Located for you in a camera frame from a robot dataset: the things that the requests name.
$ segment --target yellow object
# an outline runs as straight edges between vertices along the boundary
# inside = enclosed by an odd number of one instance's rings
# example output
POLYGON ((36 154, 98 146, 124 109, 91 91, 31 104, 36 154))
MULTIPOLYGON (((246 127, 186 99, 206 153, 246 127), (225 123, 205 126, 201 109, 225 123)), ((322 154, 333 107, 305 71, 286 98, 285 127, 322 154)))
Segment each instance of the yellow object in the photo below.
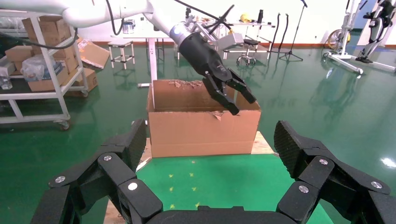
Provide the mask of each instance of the yellow object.
MULTIPOLYGON (((342 30, 337 29, 329 35, 326 42, 330 49, 336 49, 337 47, 339 47, 341 40, 342 40, 342 30)), ((350 41, 351 41, 351 34, 348 33, 348 38, 346 42, 349 43, 350 41)))
POLYGON ((248 15, 247 13, 242 14, 242 15, 240 16, 240 20, 241 20, 242 22, 251 22, 251 21, 252 21, 251 19, 249 19, 249 15, 248 15))

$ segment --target caster wheel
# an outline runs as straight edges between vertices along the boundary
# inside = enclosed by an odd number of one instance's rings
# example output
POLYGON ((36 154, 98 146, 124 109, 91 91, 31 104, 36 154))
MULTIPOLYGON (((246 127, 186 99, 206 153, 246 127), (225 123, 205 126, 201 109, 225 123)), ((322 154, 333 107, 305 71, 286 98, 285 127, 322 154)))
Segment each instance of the caster wheel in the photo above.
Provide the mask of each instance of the caster wheel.
POLYGON ((70 123, 69 121, 62 121, 59 123, 61 125, 61 130, 66 131, 70 128, 70 123))
POLYGON ((81 91, 82 93, 83 93, 83 97, 88 97, 88 91, 87 90, 83 90, 83 91, 81 91))

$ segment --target silver bolt head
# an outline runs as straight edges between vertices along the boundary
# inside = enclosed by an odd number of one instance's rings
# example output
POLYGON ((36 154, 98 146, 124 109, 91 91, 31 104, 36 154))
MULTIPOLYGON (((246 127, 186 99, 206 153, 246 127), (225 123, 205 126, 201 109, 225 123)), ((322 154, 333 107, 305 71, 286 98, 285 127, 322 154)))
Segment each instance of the silver bolt head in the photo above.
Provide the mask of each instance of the silver bolt head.
POLYGON ((324 160, 324 159, 320 159, 319 162, 322 163, 323 165, 329 164, 329 162, 327 160, 324 160))
POLYGON ((298 189, 303 192, 303 193, 308 193, 309 189, 306 186, 301 185, 300 187, 298 187, 298 189))
POLYGON ((66 179, 65 176, 59 176, 55 179, 55 183, 61 183, 66 179))
POLYGON ((128 185, 128 189, 129 190, 136 190, 136 188, 137 188, 137 183, 130 183, 128 185))
POLYGON ((103 160, 104 160, 104 161, 109 161, 109 160, 111 160, 111 155, 107 155, 107 156, 103 157, 103 160))
POLYGON ((375 188, 378 188, 378 189, 381 189, 381 188, 382 188, 382 185, 381 185, 380 183, 378 183, 378 182, 375 182, 375 181, 371 182, 371 185, 372 185, 373 187, 375 187, 375 188))

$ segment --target white shelf cart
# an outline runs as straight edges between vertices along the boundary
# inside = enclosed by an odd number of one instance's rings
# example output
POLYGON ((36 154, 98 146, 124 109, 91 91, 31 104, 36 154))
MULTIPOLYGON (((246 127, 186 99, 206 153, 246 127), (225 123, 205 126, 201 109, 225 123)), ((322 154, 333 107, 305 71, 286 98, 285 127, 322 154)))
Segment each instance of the white shelf cart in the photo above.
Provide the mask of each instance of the white shelf cart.
MULTIPOLYGON (((8 17, 24 17, 30 18, 32 20, 33 28, 36 33, 38 42, 40 44, 45 45, 44 37, 42 35, 40 26, 39 26, 39 16, 48 15, 42 13, 33 13, 33 12, 22 12, 22 11, 14 11, 14 10, 2 10, 0 9, 0 16, 8 16, 8 17)), ((71 37, 67 40, 63 41, 57 47, 65 46, 69 44, 74 39, 74 29, 70 27, 71 37)), ((49 74, 51 76, 51 80, 54 84, 55 91, 53 92, 28 92, 28 93, 4 93, 0 94, 0 100, 8 100, 10 103, 15 116, 13 117, 0 117, 0 124, 9 124, 9 123, 21 123, 21 122, 33 122, 33 121, 53 121, 55 123, 59 123, 64 130, 67 130, 70 127, 69 120, 70 114, 67 110, 66 103, 64 101, 64 94, 67 91, 81 91, 84 93, 84 96, 88 96, 88 87, 87 80, 83 69, 83 64, 81 62, 80 53, 78 50, 77 42, 74 43, 74 49, 76 52, 76 58, 78 60, 77 73, 70 79, 70 81, 64 85, 60 86, 60 83, 57 80, 57 76, 54 72, 53 67, 51 66, 50 56, 53 55, 58 50, 41 48, 42 55, 47 67, 49 68, 49 74), (77 79, 78 76, 82 75, 84 86, 71 86, 77 79), (59 101, 59 104, 62 109, 62 114, 46 114, 46 115, 35 115, 35 116, 24 116, 20 111, 16 101, 22 99, 50 99, 56 98, 59 101)))

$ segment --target microphone stand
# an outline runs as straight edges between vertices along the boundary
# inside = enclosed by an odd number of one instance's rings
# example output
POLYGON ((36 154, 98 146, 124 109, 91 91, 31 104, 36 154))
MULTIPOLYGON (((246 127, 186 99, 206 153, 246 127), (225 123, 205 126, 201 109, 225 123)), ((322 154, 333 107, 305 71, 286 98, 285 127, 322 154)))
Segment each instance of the microphone stand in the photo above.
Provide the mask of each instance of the microphone stand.
POLYGON ((290 51, 284 53, 285 55, 283 55, 282 57, 279 58, 279 59, 281 59, 283 61, 287 61, 287 62, 302 62, 303 61, 302 58, 300 58, 299 56, 293 54, 294 41, 296 40, 297 31, 298 31, 298 28, 300 27, 301 17, 303 17, 304 8, 308 7, 304 0, 301 0, 301 1, 304 3, 304 5, 303 5, 303 9, 301 10, 300 19, 298 20, 296 33, 294 34, 294 39, 293 39, 293 43, 291 44, 290 51), (290 56, 294 56, 297 59, 296 60, 290 60, 290 56))

